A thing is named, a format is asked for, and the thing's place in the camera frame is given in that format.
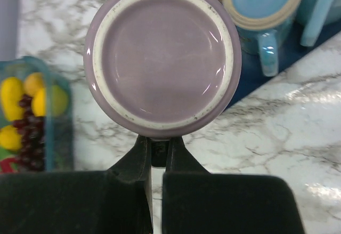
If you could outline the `blue butterfly mug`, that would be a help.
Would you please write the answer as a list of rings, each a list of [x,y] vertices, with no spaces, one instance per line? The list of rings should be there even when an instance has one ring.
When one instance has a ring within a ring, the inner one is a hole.
[[[279,72],[279,47],[286,40],[301,0],[222,0],[241,48],[258,55],[264,76]]]

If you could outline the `purple ceramic mug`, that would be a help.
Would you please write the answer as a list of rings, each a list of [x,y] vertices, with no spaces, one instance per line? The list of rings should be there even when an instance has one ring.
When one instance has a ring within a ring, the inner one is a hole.
[[[166,139],[224,111],[238,87],[241,48],[218,0],[107,0],[90,24],[83,63],[108,117]]]

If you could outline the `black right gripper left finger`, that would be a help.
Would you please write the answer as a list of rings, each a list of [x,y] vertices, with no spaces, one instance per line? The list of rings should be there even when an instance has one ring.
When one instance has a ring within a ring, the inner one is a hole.
[[[151,142],[105,171],[1,175],[1,233],[152,233]]]

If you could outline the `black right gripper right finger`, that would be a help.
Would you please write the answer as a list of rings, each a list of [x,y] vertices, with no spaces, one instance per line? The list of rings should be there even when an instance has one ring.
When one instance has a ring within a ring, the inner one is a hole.
[[[270,175],[213,174],[169,142],[163,176],[163,233],[304,233],[289,185]]]

